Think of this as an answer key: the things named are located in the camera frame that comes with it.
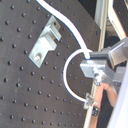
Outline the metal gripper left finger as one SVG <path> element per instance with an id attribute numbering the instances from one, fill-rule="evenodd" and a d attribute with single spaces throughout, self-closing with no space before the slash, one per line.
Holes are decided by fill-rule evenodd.
<path id="1" fill-rule="evenodd" d="M 106 60 L 83 60 L 80 68 L 85 77 L 94 79 L 96 85 L 107 83 L 110 86 L 120 86 L 126 71 L 125 67 L 111 69 Z"/>

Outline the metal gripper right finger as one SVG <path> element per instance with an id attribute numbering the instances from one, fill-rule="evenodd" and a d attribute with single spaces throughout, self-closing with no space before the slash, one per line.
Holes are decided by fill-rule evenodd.
<path id="1" fill-rule="evenodd" d="M 101 51 L 91 52 L 92 59 L 106 59 L 108 65 L 113 68 L 128 60 L 128 37 L 120 40 L 112 47 L 103 48 Z"/>

